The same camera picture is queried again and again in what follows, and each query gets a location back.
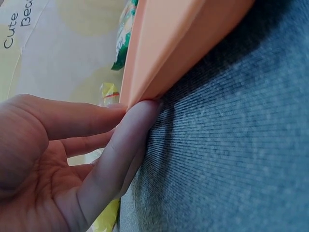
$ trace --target yellow package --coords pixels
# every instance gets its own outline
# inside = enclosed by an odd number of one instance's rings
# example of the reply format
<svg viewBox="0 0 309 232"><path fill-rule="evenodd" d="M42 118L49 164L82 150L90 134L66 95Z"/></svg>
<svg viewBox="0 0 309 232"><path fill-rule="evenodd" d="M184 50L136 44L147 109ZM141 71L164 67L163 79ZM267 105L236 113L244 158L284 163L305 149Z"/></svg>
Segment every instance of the yellow package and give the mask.
<svg viewBox="0 0 309 232"><path fill-rule="evenodd" d="M99 106L119 102L119 92L113 83L103 83L100 88ZM116 224L120 200L113 200L92 224L88 232L112 232Z"/></svg>
<svg viewBox="0 0 309 232"><path fill-rule="evenodd" d="M112 232L119 209L120 200L113 200L92 224L92 232Z"/></svg>
<svg viewBox="0 0 309 232"><path fill-rule="evenodd" d="M103 83L100 93L99 106L107 106L119 102L119 92L113 83Z"/></svg>

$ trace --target fingernail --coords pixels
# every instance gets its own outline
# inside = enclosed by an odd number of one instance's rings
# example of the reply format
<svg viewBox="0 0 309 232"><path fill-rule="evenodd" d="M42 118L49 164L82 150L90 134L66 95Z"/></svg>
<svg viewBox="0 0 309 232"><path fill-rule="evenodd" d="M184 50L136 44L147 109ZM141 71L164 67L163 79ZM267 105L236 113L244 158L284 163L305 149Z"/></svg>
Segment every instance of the fingernail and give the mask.
<svg viewBox="0 0 309 232"><path fill-rule="evenodd" d="M126 105L121 103L115 103L115 104L109 104L106 107L110 109L119 109L119 108L126 108Z"/></svg>

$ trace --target gray ribbed fabric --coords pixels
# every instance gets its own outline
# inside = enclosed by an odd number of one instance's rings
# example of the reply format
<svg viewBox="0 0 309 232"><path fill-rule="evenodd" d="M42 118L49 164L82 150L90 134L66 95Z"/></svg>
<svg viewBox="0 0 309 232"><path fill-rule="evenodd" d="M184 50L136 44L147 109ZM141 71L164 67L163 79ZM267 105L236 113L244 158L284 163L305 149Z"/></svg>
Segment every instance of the gray ribbed fabric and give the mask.
<svg viewBox="0 0 309 232"><path fill-rule="evenodd" d="M122 232L309 231L308 0L258 0L164 101Z"/></svg>

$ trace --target finger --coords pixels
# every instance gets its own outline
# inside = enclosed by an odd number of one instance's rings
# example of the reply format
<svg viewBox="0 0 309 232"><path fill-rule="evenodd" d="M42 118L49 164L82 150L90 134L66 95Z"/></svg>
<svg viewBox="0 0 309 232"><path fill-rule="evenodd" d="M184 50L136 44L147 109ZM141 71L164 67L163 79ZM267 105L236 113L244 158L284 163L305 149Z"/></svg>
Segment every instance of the finger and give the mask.
<svg viewBox="0 0 309 232"><path fill-rule="evenodd" d="M143 146L139 151L136 153L130 168L126 174L124 183L121 187L120 193L115 197L115 199L121 198L127 192L132 180L135 177L136 172L140 168L145 156L145 147Z"/></svg>
<svg viewBox="0 0 309 232"><path fill-rule="evenodd" d="M75 173L82 181L88 176L93 169L93 164L82 164L77 166L71 166L71 170Z"/></svg>
<svg viewBox="0 0 309 232"><path fill-rule="evenodd" d="M69 138L60 140L64 146L67 157L74 157L84 155L103 148L110 141L114 130L106 132L104 134L98 134L88 137Z"/></svg>
<svg viewBox="0 0 309 232"><path fill-rule="evenodd" d="M113 129L125 115L125 108L99 107L19 95L9 103L40 122L49 140L85 137Z"/></svg>
<svg viewBox="0 0 309 232"><path fill-rule="evenodd" d="M128 111L105 147L96 166L77 192L77 200L90 225L121 191L129 167L159 114L159 104L144 101Z"/></svg>

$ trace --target palm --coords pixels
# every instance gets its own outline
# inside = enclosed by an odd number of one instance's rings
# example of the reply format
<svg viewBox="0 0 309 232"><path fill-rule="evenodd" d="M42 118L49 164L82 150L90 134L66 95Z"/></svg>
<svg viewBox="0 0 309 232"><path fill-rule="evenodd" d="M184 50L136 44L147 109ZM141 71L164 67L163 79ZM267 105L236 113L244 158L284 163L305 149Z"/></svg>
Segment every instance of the palm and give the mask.
<svg viewBox="0 0 309 232"><path fill-rule="evenodd" d="M13 196L15 201L0 206L6 215L1 227L4 231L43 231L48 226L53 231L67 231L63 211L70 210L70 203L63 199L74 194L90 171L89 165L70 167L63 144L51 142Z"/></svg>

